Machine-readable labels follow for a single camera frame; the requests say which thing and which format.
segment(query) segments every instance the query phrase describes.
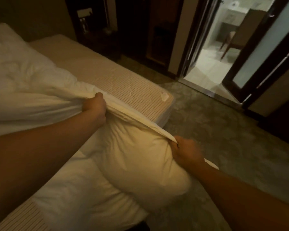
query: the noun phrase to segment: person's left arm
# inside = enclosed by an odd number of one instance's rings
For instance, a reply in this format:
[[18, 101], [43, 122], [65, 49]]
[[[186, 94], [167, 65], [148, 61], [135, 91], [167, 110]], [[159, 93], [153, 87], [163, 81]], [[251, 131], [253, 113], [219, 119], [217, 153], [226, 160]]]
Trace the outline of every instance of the person's left arm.
[[102, 93], [59, 123], [0, 136], [0, 222], [41, 188], [106, 121]]

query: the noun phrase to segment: person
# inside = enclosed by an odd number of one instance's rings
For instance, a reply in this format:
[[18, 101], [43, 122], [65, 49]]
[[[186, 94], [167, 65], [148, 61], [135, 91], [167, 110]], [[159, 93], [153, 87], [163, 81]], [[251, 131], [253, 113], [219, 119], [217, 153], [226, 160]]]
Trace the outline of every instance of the person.
[[[0, 221], [75, 154], [105, 114], [103, 94], [96, 93], [71, 118], [0, 136]], [[200, 181], [233, 230], [289, 230], [288, 204], [209, 166], [193, 140], [175, 138], [178, 143], [169, 142], [174, 160]]]

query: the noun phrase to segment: forearm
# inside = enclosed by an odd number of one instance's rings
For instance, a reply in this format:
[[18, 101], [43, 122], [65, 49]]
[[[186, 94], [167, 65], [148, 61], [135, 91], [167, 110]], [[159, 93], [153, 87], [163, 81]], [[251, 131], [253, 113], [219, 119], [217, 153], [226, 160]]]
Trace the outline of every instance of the forearm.
[[190, 173], [233, 230], [289, 230], [289, 205], [207, 164]]
[[98, 129], [95, 112], [0, 136], [0, 221], [42, 187]]

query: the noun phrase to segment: door threshold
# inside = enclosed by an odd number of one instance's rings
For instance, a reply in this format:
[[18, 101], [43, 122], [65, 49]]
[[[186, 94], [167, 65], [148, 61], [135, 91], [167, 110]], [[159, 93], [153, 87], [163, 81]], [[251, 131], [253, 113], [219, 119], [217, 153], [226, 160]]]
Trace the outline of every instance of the door threshold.
[[208, 89], [205, 89], [199, 85], [196, 85], [190, 81], [187, 81], [184, 78], [179, 78], [178, 82], [180, 82], [180, 83], [182, 83], [182, 84], [184, 84], [184, 85], [186, 85], [186, 86], [188, 86], [188, 87], [190, 87], [190, 88], [192, 88], [198, 92], [201, 92], [201, 93], [203, 93], [203, 94], [205, 94], [205, 95], [207, 95], [213, 99], [216, 99], [217, 101], [219, 101], [219, 102], [221, 102], [221, 103], [223, 103], [223, 104], [225, 104], [231, 108], [234, 108], [238, 111], [244, 111], [242, 109], [242, 103], [236, 103], [234, 101], [228, 100], [227, 98], [222, 97], [221, 95], [218, 95], [218, 94], [216, 94], [216, 93], [214, 93]]

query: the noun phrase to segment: hand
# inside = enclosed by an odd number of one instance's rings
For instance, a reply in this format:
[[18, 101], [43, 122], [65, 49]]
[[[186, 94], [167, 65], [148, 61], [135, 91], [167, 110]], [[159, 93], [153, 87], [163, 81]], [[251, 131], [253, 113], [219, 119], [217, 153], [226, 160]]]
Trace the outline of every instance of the hand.
[[83, 102], [83, 112], [92, 110], [97, 115], [99, 126], [106, 122], [106, 101], [103, 98], [103, 93], [97, 92], [91, 99]]
[[174, 138], [178, 144], [171, 140], [169, 140], [169, 144], [172, 156], [178, 165], [188, 172], [204, 165], [204, 156], [200, 147], [193, 140], [187, 140], [180, 136], [174, 136]]

